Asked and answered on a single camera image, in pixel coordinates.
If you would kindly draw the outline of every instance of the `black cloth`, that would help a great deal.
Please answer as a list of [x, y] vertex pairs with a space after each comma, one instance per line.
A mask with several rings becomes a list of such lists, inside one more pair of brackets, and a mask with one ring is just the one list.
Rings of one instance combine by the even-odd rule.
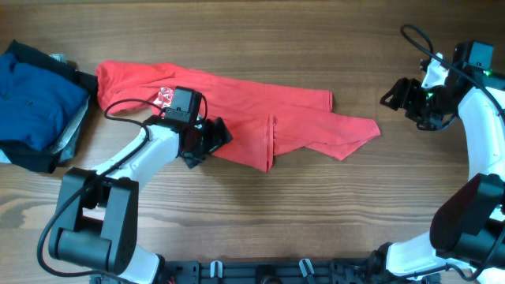
[[[95, 76], [77, 71], [73, 66], [59, 62], [33, 47], [18, 43], [16, 40], [13, 40], [5, 53], [9, 52], [14, 54], [19, 62], [28, 63], [35, 67], [56, 73], [85, 89], [92, 98], [96, 98], [98, 81]], [[83, 127], [81, 126], [85, 123], [91, 106], [92, 104], [90, 103], [79, 127], [70, 139], [67, 145], [70, 147], [70, 150], [66, 149], [67, 153], [70, 152], [75, 154], [78, 137], [83, 131]], [[6, 154], [12, 164], [41, 173], [52, 173], [58, 165], [58, 160], [60, 159], [62, 151], [65, 150], [63, 149], [57, 153], [52, 153], [50, 145], [42, 151], [37, 151], [18, 141], [0, 141], [0, 149]]]

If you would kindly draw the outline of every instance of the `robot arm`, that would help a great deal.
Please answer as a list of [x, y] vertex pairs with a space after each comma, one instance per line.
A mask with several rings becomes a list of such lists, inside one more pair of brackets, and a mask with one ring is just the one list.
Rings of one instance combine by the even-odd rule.
[[[485, 43], [460, 44], [453, 62], [482, 82], [503, 108], [505, 80], [488, 70], [491, 53], [492, 47]], [[401, 79], [381, 103], [393, 109], [406, 108], [406, 116], [423, 130], [443, 128], [443, 116], [457, 105], [466, 132], [469, 183], [437, 211], [430, 232], [389, 247], [386, 269], [396, 276], [429, 271], [446, 263], [460, 268], [478, 266], [504, 227], [505, 125], [498, 108], [482, 90], [458, 81], [456, 74], [438, 61], [431, 59], [425, 70], [422, 84]], [[505, 268], [505, 255], [500, 252], [505, 245], [499, 246], [489, 267]], [[497, 283], [504, 278], [505, 271], [493, 268], [484, 271], [479, 280]]]
[[[62, 180], [57, 210], [90, 180], [99, 181], [88, 194], [78, 196], [54, 223], [48, 244], [51, 257], [125, 282], [166, 283], [155, 278], [163, 277], [163, 258], [137, 245], [138, 195], [164, 165], [178, 156], [193, 167], [231, 140], [220, 118], [196, 123], [201, 99], [200, 93], [177, 87], [165, 116], [151, 116], [144, 122], [149, 131], [147, 142], [116, 171], [101, 177], [144, 143], [144, 129], [105, 163], [92, 170], [69, 170]], [[105, 208], [102, 218], [83, 213], [84, 208], [96, 207]]]

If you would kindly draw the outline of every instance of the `wood grain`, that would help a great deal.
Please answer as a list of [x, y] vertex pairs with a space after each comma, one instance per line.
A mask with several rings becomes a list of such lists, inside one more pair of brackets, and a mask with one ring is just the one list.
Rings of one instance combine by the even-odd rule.
[[[276, 157], [268, 174], [217, 158], [193, 170], [181, 161], [163, 167], [140, 195], [138, 237], [168, 260], [365, 256], [429, 230], [438, 207], [468, 178], [466, 138], [460, 122], [418, 132], [403, 113], [379, 105], [397, 79], [421, 76], [424, 56], [398, 29], [417, 24], [449, 57], [458, 42], [491, 42], [493, 69], [505, 69], [502, 2], [49, 2], [65, 4], [0, 6], [0, 48], [15, 38], [65, 53], [90, 73], [107, 59], [173, 62], [328, 89], [334, 112], [379, 124], [381, 137], [343, 162], [301, 149]], [[48, 175], [0, 166], [0, 282], [87, 281], [40, 269], [38, 236], [69, 167], [104, 162], [138, 132], [98, 110], [67, 167]]]

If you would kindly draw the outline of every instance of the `blue shirt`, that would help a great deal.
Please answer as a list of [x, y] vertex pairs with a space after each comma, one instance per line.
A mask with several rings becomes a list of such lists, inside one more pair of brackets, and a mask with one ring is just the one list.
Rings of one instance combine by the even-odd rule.
[[65, 78], [0, 56], [0, 140], [23, 142], [38, 151], [53, 142], [88, 93]]

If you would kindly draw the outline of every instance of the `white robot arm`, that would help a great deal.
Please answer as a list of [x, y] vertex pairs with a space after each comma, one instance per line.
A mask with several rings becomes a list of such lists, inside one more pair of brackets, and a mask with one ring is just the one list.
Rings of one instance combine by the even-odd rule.
[[[149, 141], [119, 170], [107, 175], [109, 178], [129, 178], [138, 181], [139, 191], [167, 163], [178, 157], [179, 133], [160, 125], [148, 126]], [[144, 140], [145, 133], [141, 130], [137, 138], [116, 154], [112, 159], [95, 166], [93, 170], [101, 174], [128, 155]], [[140, 245], [136, 245], [128, 267], [118, 277], [133, 283], [153, 283], [158, 271], [159, 257]]]
[[[444, 86], [449, 70], [436, 60], [431, 60], [422, 82], [424, 90]], [[488, 88], [501, 106], [505, 107], [505, 92]], [[458, 115], [465, 127], [469, 157], [469, 180], [477, 174], [496, 174], [505, 181], [505, 125], [499, 112], [482, 90], [475, 87], [463, 97], [458, 105]], [[497, 207], [491, 216], [503, 221], [501, 207]], [[414, 272], [427, 271], [446, 263], [470, 268], [467, 262], [456, 259], [444, 259], [436, 256], [436, 250], [430, 243], [429, 232], [412, 240], [393, 244], [387, 252], [389, 272], [397, 276]], [[479, 277], [481, 283], [499, 283], [505, 280], [505, 271], [489, 269]]]

